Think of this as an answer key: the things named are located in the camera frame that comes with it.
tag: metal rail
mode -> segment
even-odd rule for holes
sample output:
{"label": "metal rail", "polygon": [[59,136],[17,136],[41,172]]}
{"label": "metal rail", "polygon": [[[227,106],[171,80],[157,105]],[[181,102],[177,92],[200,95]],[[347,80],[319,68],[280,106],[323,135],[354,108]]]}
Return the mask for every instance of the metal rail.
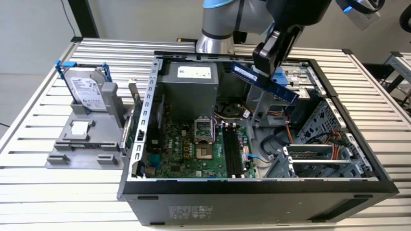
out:
{"label": "metal rail", "polygon": [[[253,46],[236,45],[239,55]],[[85,64],[107,62],[124,103],[137,80],[144,97],[153,51],[193,52],[193,43],[84,39],[61,59]],[[292,58],[312,58],[330,79],[364,138],[395,181],[400,194],[336,224],[284,226],[171,227],[191,230],[411,229],[411,123],[390,95],[354,55],[342,50],[295,48]],[[116,201],[120,170],[44,169],[45,158],[71,114],[71,96],[53,71],[0,140],[0,224],[7,230],[136,229],[140,224],[125,202]]]}

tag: white wall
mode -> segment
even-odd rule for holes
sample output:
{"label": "white wall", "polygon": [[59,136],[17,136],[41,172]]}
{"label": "white wall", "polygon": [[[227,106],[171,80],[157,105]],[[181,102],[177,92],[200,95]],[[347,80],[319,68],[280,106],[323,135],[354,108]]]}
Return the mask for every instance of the white wall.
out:
{"label": "white wall", "polygon": [[[175,41],[197,38],[201,30],[203,0],[89,0],[100,36],[123,40]],[[382,19],[360,31],[335,2],[322,22],[308,26],[300,47],[350,48],[363,62],[383,62],[391,51],[411,52],[411,34],[398,23],[410,0],[388,0]],[[263,36],[248,34],[247,43]]]}
{"label": "white wall", "polygon": [[[67,3],[68,16],[80,34]],[[175,41],[197,38],[203,0],[89,0],[101,38]],[[390,51],[411,52],[411,34],[398,18],[410,0],[388,0],[382,19],[359,31],[332,3],[322,22],[306,28],[300,47],[351,48],[363,62]],[[0,73],[45,74],[72,38],[60,0],[0,0]],[[256,44],[263,36],[248,35]]]}
{"label": "white wall", "polygon": [[0,73],[47,74],[72,38],[60,0],[0,0],[0,22]]}

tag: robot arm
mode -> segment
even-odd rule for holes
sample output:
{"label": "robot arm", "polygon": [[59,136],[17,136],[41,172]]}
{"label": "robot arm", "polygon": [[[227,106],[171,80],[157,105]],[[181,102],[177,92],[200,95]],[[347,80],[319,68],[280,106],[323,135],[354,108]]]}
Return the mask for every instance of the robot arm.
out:
{"label": "robot arm", "polygon": [[256,69],[271,75],[287,58],[304,27],[316,24],[326,13],[331,0],[267,0],[267,11],[273,26],[264,43],[252,53]]}
{"label": "robot arm", "polygon": [[268,76],[285,59],[304,29],[320,21],[331,0],[204,0],[199,53],[233,53],[232,32],[268,36],[253,51],[255,65]]}

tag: ram slot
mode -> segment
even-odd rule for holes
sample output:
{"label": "ram slot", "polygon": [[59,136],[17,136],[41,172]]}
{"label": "ram slot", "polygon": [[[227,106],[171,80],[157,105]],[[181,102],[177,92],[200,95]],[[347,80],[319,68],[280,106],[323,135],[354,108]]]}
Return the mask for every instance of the ram slot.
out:
{"label": "ram slot", "polygon": [[240,144],[237,140],[236,130],[231,126],[223,128],[223,143],[228,177],[235,175],[236,178],[239,178],[243,174],[239,150]]}

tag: motherboard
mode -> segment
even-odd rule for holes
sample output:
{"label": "motherboard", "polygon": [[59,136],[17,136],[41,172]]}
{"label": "motherboard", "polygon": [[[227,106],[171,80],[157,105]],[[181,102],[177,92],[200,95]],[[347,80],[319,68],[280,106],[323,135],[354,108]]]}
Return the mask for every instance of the motherboard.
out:
{"label": "motherboard", "polygon": [[[252,160],[245,158],[244,150],[248,150],[248,138],[245,128],[235,129],[236,140],[227,144],[223,135],[224,124],[217,125],[209,120],[211,132],[204,121],[199,123],[168,122],[165,125],[164,148],[159,153],[148,155],[148,178],[231,178],[227,166],[232,163],[240,165],[237,177],[255,178]],[[197,141],[196,135],[213,137],[213,142]]]}

